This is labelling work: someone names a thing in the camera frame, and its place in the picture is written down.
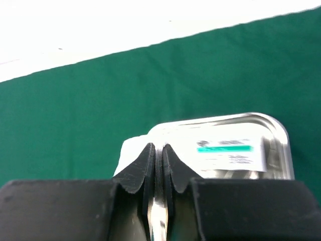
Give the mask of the stainless steel instrument tray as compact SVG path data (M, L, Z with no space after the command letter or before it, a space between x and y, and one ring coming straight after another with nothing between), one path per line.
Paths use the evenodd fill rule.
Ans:
M266 172L216 170L210 176L202 175L201 177L218 179L294 179L288 133L278 120L266 114L246 112L162 123L154 126L148 132L148 135L164 137L167 144L170 145L174 141L195 136L261 136L264 144Z

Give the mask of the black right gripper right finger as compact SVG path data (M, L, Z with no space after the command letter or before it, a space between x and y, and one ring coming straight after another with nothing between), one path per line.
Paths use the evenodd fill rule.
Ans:
M192 178L202 177L177 156L170 144L163 148L162 163L164 198L171 221L175 217L175 195L182 194Z

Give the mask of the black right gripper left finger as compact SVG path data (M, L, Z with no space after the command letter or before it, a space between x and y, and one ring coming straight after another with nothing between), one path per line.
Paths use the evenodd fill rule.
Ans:
M148 143L139 156L126 168L116 174L116 179L130 194L138 194L139 211L142 220L148 223L154 196L155 147Z

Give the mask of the white gauze packet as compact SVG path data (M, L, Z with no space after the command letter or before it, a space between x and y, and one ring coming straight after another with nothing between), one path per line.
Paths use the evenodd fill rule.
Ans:
M201 176L210 176L216 170L267 170L261 136L195 136L174 141L171 146L177 156Z

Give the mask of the white gauze pad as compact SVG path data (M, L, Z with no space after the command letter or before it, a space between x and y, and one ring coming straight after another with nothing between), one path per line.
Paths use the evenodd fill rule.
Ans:
M155 160L157 162L160 162L162 158L161 151L163 147L167 144L167 141L164 137L150 135L132 137L125 140L122 144L118 165L113 176L116 176L129 164L135 161L148 143L152 143L154 145Z

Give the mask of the dark green surgical cloth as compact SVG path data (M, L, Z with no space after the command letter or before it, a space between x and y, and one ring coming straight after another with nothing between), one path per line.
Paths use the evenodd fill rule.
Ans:
M1 183L108 178L156 124L261 112L296 178L320 180L320 9L170 40L1 84Z

